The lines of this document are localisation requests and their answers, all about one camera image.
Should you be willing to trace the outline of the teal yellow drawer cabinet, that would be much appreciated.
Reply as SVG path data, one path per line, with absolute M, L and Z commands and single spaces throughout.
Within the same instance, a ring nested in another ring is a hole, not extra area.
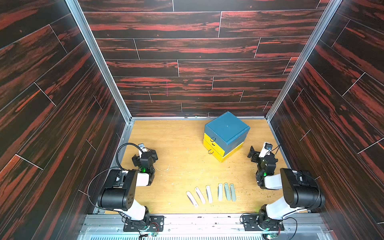
M 243 146 L 250 129 L 235 115 L 226 112 L 205 125 L 203 146 L 222 163 Z

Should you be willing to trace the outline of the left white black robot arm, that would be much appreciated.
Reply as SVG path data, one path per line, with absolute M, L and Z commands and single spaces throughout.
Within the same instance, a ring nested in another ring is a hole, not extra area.
M 139 153 L 132 157 L 136 169 L 123 168 L 119 160 L 120 151 L 127 146 L 138 149 Z M 117 212 L 126 220 L 127 224 L 149 226 L 149 209 L 135 200 L 135 193 L 137 187 L 148 187 L 153 183 L 156 172 L 154 163 L 157 160 L 156 150 L 147 148 L 144 144 L 122 144 L 115 155 L 117 166 L 103 170 L 94 177 L 97 179 L 104 173 L 108 174 L 97 195 L 97 202 L 93 203 L 91 196 L 88 196 L 89 201 L 99 210 Z

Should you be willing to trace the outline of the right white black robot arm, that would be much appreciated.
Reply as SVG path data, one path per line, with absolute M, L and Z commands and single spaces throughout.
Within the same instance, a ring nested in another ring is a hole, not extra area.
M 247 157 L 257 164 L 258 186 L 264 190 L 282 190 L 283 197 L 263 205 L 254 219 L 244 217 L 247 231 L 256 227 L 262 231 L 283 230 L 283 220 L 290 215 L 298 211 L 322 208 L 326 203 L 320 186 L 309 172 L 281 168 L 279 174 L 275 173 L 278 159 L 272 147 L 272 144 L 265 143 L 260 152 L 250 147 Z

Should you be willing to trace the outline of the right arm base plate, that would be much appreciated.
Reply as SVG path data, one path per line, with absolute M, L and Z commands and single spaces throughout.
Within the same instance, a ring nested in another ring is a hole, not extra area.
M 285 227 L 282 220 L 274 220 L 268 217 L 260 217 L 255 214 L 242 214 L 240 222 L 245 231 L 284 231 Z

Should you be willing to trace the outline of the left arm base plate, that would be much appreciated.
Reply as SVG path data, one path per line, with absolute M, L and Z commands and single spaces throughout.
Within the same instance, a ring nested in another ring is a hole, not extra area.
M 123 232 L 153 232 L 158 233 L 164 230 L 165 216 L 149 215 L 143 220 L 134 221 L 126 219 Z

